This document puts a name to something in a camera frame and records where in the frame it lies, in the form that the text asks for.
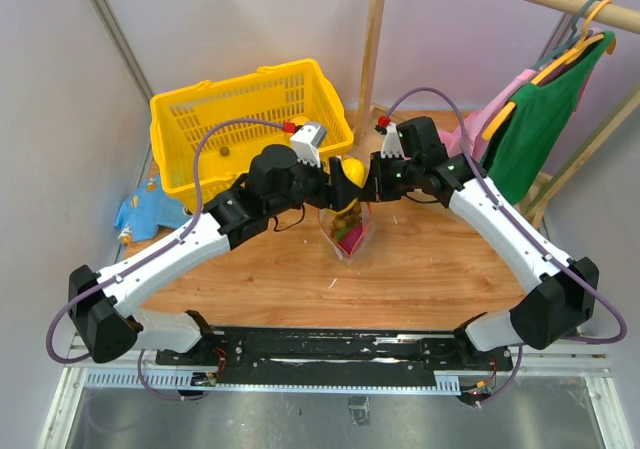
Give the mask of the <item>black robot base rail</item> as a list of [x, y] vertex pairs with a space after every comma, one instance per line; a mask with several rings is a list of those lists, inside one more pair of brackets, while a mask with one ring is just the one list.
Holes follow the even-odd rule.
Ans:
[[155, 361], [186, 366], [188, 387], [312, 392], [449, 392], [479, 396], [512, 369], [511, 352], [466, 349], [444, 331], [261, 328], [205, 329], [185, 353]]

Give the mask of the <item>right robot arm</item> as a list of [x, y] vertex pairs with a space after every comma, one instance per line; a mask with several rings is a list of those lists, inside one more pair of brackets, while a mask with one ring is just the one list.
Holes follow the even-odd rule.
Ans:
[[515, 307], [481, 314], [457, 328], [452, 347], [460, 366], [477, 368], [501, 346], [545, 349], [591, 318], [597, 266], [546, 240], [475, 163], [461, 154], [448, 156], [431, 118], [390, 123], [379, 132], [382, 148], [370, 157], [361, 200], [395, 201], [414, 190], [434, 197], [490, 244], [526, 293]]

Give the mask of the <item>clear zip top bag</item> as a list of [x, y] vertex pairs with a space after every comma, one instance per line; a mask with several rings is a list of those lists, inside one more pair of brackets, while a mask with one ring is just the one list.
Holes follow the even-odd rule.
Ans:
[[337, 259], [344, 264], [351, 264], [358, 258], [371, 237], [371, 204], [358, 202], [341, 213], [328, 209], [320, 210], [318, 223], [323, 237]]

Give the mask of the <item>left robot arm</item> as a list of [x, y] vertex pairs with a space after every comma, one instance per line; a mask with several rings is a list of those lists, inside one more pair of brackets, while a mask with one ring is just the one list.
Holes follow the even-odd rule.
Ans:
[[265, 232], [270, 221], [308, 205], [340, 212], [360, 196], [366, 169], [357, 159], [319, 164], [303, 149], [275, 144], [261, 151], [229, 189], [188, 223], [135, 256], [100, 271], [82, 265], [69, 276], [69, 316], [98, 364], [132, 349], [172, 350], [190, 363], [207, 362], [214, 340], [199, 313], [143, 311], [143, 303], [196, 266]]

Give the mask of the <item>bunch of brown longans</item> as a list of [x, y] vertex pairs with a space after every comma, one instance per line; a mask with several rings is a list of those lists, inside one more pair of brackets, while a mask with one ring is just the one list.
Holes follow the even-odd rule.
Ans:
[[338, 239], [361, 224], [361, 206], [359, 203], [356, 203], [350, 209], [333, 217], [331, 221], [330, 235], [333, 238]]

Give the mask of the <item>yellow mango fruit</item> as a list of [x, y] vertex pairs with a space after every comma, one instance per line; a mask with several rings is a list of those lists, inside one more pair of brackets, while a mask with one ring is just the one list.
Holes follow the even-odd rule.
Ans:
[[367, 169], [357, 158], [347, 158], [341, 161], [342, 170], [349, 181], [362, 188], [367, 178]]

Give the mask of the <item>dark red fruit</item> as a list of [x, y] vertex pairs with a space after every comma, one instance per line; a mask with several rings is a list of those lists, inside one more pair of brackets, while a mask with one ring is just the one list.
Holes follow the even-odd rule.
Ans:
[[351, 255], [357, 248], [364, 233], [364, 226], [345, 227], [345, 232], [338, 239], [338, 247], [347, 255]]

